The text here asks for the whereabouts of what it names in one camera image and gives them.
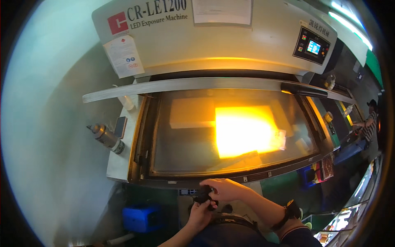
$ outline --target dark blue pants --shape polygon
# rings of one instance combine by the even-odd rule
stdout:
[[[359,140],[354,142],[353,144],[348,145],[344,149],[342,149],[337,157],[335,157],[334,164],[337,165],[351,156],[361,152],[365,147],[366,140]]]

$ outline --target hand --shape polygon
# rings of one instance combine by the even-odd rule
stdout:
[[[207,209],[210,204],[213,208],[217,208],[215,202],[210,200],[202,204],[195,202],[191,208],[191,214],[189,215],[189,220],[185,227],[196,233],[203,230],[210,223],[211,215],[213,214]]]
[[[360,127],[363,127],[365,125],[365,123],[360,123],[360,122],[352,122],[352,124]]]
[[[209,193],[209,196],[213,200],[227,202],[241,200],[246,192],[251,190],[250,188],[227,178],[206,179],[200,182],[200,186],[203,185],[209,185],[214,188],[214,191]]]

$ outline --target blue container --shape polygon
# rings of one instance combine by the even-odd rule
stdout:
[[[151,232],[163,227],[158,205],[134,205],[122,210],[124,228],[132,232]]]

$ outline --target striped shirt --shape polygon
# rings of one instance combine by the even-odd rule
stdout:
[[[373,133],[376,131],[377,113],[372,112],[369,115],[368,119],[369,118],[373,119],[373,123],[368,127],[362,127],[362,134],[367,141],[370,141],[372,139]]]

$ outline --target metal bottle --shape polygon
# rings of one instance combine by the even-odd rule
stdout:
[[[108,127],[104,124],[88,125],[87,128],[92,131],[96,140],[111,149],[114,153],[120,154],[124,150],[125,144],[113,132],[109,131]]]

